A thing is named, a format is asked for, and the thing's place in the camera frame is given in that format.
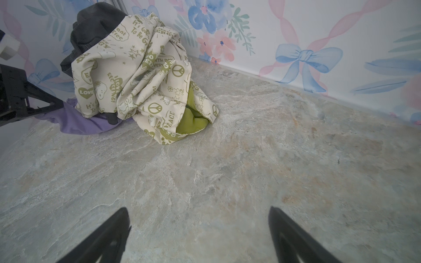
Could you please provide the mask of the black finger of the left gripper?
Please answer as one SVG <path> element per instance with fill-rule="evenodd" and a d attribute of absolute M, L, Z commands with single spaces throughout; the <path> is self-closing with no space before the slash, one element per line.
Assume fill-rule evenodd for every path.
<path fill-rule="evenodd" d="M 24 86 L 27 101 L 27 114 L 40 115 L 59 110 L 64 102 L 57 97 L 43 91 L 34 84 L 26 82 Z"/>

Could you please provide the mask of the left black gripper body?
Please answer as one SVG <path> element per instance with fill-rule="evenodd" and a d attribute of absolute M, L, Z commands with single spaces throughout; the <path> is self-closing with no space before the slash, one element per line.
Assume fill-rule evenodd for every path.
<path fill-rule="evenodd" d="M 26 73 L 1 64 L 1 126 L 29 118 Z"/>

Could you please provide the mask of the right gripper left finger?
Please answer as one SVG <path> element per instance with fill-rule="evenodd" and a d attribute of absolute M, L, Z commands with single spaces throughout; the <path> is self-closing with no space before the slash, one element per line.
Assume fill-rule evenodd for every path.
<path fill-rule="evenodd" d="M 131 231 L 128 209 L 120 208 L 59 263 L 119 263 Z"/>

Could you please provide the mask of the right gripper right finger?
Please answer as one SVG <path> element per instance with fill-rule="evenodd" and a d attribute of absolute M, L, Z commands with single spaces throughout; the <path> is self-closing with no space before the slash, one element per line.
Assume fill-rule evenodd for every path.
<path fill-rule="evenodd" d="M 268 224 L 280 263 L 340 263 L 280 208 L 271 207 Z"/>

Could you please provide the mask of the purple cloth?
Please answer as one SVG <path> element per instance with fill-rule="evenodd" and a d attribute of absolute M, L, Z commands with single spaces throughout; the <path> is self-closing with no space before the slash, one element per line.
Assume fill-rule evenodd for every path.
<path fill-rule="evenodd" d="M 118 127 L 122 120 L 116 125 L 111 125 L 105 114 L 98 114 L 92 118 L 84 118 L 75 107 L 78 101 L 76 98 L 69 98 L 64 102 L 64 107 L 46 114 L 35 116 L 36 119 L 58 124 L 60 131 L 73 135 L 93 135 L 110 131 Z"/>

